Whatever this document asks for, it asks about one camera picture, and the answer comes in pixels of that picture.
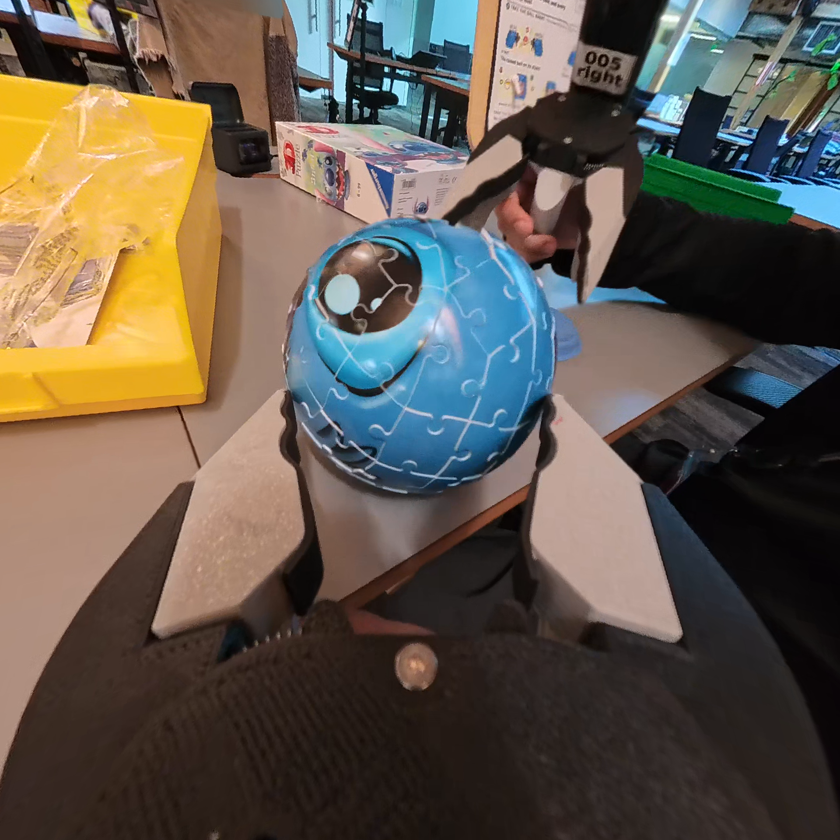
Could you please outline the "wooden edged desk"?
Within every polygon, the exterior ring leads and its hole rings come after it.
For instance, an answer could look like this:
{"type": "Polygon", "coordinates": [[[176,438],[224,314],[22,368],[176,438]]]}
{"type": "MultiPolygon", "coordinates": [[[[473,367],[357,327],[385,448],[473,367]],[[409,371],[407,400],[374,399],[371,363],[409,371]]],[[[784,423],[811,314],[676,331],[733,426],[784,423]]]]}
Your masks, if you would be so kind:
{"type": "Polygon", "coordinates": [[[430,139],[442,140],[444,145],[454,146],[459,136],[466,134],[466,116],[469,108],[470,75],[445,69],[432,69],[416,66],[399,59],[375,56],[371,53],[362,56],[357,50],[347,49],[328,43],[334,56],[342,58],[348,64],[345,81],[344,121],[355,122],[354,101],[358,98],[352,93],[351,65],[362,64],[384,69],[385,79],[402,81],[423,87],[423,105],[419,119],[419,132],[425,136],[430,130],[430,139]]]}

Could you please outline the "person's right hand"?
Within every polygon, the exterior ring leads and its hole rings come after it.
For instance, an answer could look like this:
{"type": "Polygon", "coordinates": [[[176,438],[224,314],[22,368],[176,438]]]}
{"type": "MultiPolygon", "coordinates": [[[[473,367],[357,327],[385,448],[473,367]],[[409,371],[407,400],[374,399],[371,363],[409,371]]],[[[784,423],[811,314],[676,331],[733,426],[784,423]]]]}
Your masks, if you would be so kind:
{"type": "Polygon", "coordinates": [[[531,217],[537,174],[526,170],[514,192],[496,208],[500,235],[531,266],[545,264],[558,252],[573,253],[579,241],[581,190],[566,198],[551,234],[539,234],[531,217]]]}

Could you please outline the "printed instruction sheet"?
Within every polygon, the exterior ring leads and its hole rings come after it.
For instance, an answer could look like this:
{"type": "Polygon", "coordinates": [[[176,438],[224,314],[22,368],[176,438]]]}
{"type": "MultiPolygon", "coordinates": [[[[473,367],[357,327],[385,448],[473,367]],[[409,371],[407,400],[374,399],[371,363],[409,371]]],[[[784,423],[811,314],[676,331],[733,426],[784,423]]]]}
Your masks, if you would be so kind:
{"type": "Polygon", "coordinates": [[[502,1],[486,126],[569,89],[584,1],[502,1]]]}

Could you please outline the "blue puzzle ball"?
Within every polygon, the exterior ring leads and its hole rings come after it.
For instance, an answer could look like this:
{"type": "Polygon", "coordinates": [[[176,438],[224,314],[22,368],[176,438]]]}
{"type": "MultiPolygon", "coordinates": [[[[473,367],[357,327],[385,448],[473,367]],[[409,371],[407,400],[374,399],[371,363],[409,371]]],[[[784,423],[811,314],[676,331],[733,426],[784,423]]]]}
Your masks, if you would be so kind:
{"type": "Polygon", "coordinates": [[[443,220],[327,248],[291,305],[298,435],[351,482],[435,496],[515,455],[553,391],[555,318],[531,267],[443,220]]]}

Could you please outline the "blue ball stand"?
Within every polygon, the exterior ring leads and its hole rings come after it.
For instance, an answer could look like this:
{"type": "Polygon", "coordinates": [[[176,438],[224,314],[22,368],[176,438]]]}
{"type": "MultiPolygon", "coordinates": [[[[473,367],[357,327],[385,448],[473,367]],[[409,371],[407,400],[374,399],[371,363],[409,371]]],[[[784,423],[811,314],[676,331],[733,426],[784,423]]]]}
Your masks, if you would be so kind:
{"type": "Polygon", "coordinates": [[[570,361],[581,354],[582,342],[574,322],[561,310],[553,309],[553,345],[556,362],[570,361]]]}

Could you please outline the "black office chair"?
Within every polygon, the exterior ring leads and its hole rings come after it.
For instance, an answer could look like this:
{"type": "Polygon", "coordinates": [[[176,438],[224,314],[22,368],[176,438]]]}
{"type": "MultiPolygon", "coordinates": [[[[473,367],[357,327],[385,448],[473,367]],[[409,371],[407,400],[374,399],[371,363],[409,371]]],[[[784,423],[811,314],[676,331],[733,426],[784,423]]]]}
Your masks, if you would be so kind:
{"type": "Polygon", "coordinates": [[[732,95],[695,89],[674,144],[672,160],[708,167],[731,99],[732,95]]]}
{"type": "Polygon", "coordinates": [[[385,82],[388,68],[371,61],[372,56],[392,56],[384,49],[383,24],[367,21],[364,27],[358,23],[353,32],[351,51],[364,52],[364,62],[357,59],[348,61],[345,79],[346,123],[378,123],[379,111],[390,109],[400,104],[400,99],[385,82]]]}

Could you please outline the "puzzle box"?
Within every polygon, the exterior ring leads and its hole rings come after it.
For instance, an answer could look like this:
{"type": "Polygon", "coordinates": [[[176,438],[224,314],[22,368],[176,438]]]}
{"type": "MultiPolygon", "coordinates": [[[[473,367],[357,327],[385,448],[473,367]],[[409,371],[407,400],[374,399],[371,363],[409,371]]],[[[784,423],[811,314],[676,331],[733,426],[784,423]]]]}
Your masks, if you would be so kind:
{"type": "Polygon", "coordinates": [[[276,122],[281,179],[366,224],[438,217],[469,155],[378,124],[276,122]]]}

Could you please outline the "yellow plastic bin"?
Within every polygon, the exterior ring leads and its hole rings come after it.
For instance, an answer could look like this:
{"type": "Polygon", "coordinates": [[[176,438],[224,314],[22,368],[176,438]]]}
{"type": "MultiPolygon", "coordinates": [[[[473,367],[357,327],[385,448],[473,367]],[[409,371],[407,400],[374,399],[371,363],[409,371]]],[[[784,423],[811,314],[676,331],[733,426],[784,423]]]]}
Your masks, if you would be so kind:
{"type": "MultiPolygon", "coordinates": [[[[60,110],[91,86],[99,85],[2,77],[2,190],[60,110]]],[[[2,349],[3,423],[205,400],[222,240],[211,113],[200,104],[122,95],[153,138],[185,160],[174,216],[148,245],[121,253],[87,344],[2,349]]]]}

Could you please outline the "black metal shelf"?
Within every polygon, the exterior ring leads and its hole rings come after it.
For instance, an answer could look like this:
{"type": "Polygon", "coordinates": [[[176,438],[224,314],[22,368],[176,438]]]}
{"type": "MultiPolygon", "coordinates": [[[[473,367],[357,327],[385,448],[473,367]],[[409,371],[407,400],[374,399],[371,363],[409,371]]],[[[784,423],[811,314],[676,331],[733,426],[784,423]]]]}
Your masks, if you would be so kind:
{"type": "Polygon", "coordinates": [[[2,1],[2,73],[153,95],[138,66],[154,2],[2,1]]]}

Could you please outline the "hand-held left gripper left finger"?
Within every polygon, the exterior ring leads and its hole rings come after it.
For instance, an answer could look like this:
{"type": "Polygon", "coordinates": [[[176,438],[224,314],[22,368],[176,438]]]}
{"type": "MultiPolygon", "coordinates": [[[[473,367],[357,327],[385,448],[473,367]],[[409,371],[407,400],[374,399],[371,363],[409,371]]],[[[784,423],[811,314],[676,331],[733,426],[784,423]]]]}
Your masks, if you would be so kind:
{"type": "Polygon", "coordinates": [[[278,634],[316,601],[323,561],[291,394],[278,391],[199,469],[151,625],[278,634]]]}

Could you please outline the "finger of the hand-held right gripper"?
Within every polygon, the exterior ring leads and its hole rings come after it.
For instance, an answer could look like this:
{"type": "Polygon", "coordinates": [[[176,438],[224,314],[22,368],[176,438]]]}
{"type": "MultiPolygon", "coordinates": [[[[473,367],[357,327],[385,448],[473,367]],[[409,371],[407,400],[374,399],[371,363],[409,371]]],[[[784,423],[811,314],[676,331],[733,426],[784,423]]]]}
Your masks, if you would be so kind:
{"type": "Polygon", "coordinates": [[[493,140],[487,135],[449,191],[449,224],[483,228],[491,212],[514,191],[528,165],[518,137],[504,134],[493,140]]]}
{"type": "Polygon", "coordinates": [[[626,171],[605,167],[590,175],[582,187],[582,216],[576,248],[576,293],[587,302],[601,282],[616,242],[623,231],[635,194],[626,196],[626,171]]]}

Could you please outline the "person's right forearm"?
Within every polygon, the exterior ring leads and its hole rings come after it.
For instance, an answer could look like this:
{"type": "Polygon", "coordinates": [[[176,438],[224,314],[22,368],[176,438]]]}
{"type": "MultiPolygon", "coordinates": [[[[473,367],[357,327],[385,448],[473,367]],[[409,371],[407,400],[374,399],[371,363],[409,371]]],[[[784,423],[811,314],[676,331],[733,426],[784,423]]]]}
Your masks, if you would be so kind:
{"type": "Polygon", "coordinates": [[[839,234],[638,194],[600,286],[776,344],[839,348],[839,234]]]}

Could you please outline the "clear plastic bag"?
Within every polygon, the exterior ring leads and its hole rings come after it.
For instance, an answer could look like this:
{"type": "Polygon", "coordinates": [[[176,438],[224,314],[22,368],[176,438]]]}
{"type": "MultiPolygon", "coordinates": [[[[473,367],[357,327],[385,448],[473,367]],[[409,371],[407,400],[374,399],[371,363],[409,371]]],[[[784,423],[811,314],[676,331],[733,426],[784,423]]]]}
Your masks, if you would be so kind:
{"type": "Polygon", "coordinates": [[[122,93],[91,86],[62,108],[2,190],[2,349],[87,344],[121,253],[172,220],[185,172],[122,93]]]}

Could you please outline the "black case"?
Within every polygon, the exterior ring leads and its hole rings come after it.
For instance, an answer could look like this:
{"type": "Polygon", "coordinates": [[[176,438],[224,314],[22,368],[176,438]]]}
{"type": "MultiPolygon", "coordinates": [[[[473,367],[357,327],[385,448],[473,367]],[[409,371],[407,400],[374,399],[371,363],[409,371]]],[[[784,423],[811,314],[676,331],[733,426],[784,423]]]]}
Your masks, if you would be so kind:
{"type": "Polygon", "coordinates": [[[190,86],[190,96],[193,102],[211,109],[213,154],[219,171],[236,177],[271,171],[269,134],[245,121],[234,84],[195,81],[190,86]]]}

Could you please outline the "green plastic bin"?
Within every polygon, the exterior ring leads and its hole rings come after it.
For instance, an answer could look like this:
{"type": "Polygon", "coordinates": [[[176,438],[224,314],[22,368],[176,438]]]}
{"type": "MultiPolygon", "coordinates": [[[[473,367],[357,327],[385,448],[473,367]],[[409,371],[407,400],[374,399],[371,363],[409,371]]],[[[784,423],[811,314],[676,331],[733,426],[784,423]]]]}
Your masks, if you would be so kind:
{"type": "Polygon", "coordinates": [[[777,188],[661,154],[644,160],[642,190],[725,217],[786,224],[795,213],[791,206],[781,203],[781,190],[777,188]]]}

